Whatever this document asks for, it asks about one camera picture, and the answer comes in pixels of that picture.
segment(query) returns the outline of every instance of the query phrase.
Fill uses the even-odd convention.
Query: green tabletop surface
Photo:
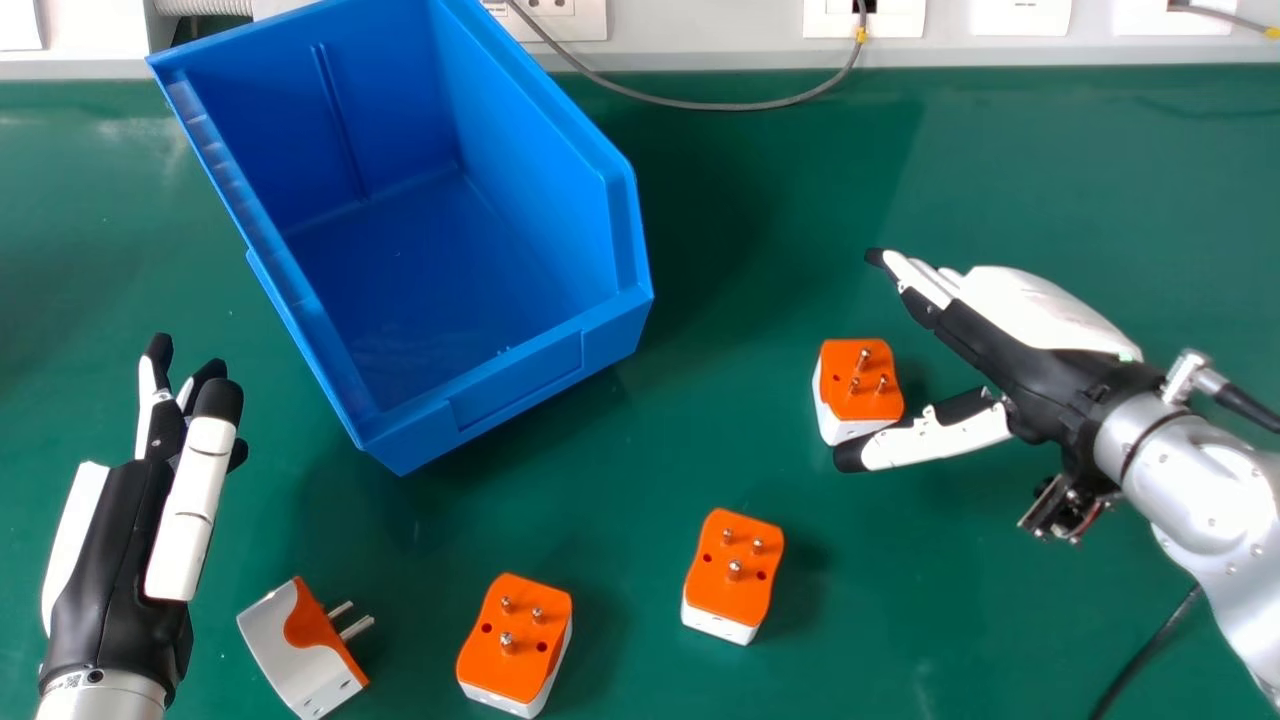
[[[820,73],[634,76],[777,96]],[[294,574],[378,624],[337,717],[500,717],[457,652],[488,584],[572,593],[544,717],[1083,719],[1190,585],[1132,509],[1080,547],[1015,528],[1051,447],[836,473],[810,374],[887,338],[909,406],[982,378],[916,327],[868,246],[1046,275],[1152,361],[1202,348],[1280,404],[1280,67],[858,72],[764,114],[650,108],[563,78],[635,165],[657,301],[635,356],[406,478],[343,433],[147,83],[0,86],[0,719],[36,706],[40,585],[76,466],[128,459],[136,363],[228,360],[250,462],[227,483],[173,720],[284,720],[236,614]],[[1254,441],[1243,423],[1212,414]],[[787,536],[737,647],[684,628],[699,527]],[[1114,717],[1271,712],[1206,605]]]

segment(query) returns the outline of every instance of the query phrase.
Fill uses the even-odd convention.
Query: robotic arm
[[[173,341],[138,361],[133,460],[84,462],[54,538],[41,593],[49,651],[37,720],[160,720],[187,674],[187,601],[204,569],[244,398],[211,360],[177,396]]]
[[[1204,588],[1219,628],[1280,707],[1280,457],[1210,424],[1192,392],[1280,433],[1280,416],[1184,351],[1166,373],[1097,311],[1043,278],[979,266],[960,275],[892,250],[867,260],[910,315],[1002,393],[979,388],[919,419],[847,441],[836,466],[865,471],[1018,437],[1062,450],[1019,527],[1075,544],[1121,496]]]

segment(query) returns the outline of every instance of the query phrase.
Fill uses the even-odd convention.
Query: white outlet panel
[[[974,35],[1065,37],[1071,26],[1071,0],[970,0],[969,12]]]
[[[539,42],[538,35],[511,12],[506,0],[477,0],[489,14],[521,42]],[[558,41],[598,41],[609,38],[605,0],[511,0],[532,15],[534,20]]]
[[[854,0],[804,0],[803,37],[854,37]],[[879,0],[867,14],[872,37],[924,37],[924,0]]]
[[[1172,13],[1169,0],[1114,0],[1115,35],[1231,35],[1231,23]],[[1193,0],[1192,5],[1235,13],[1235,0]]]

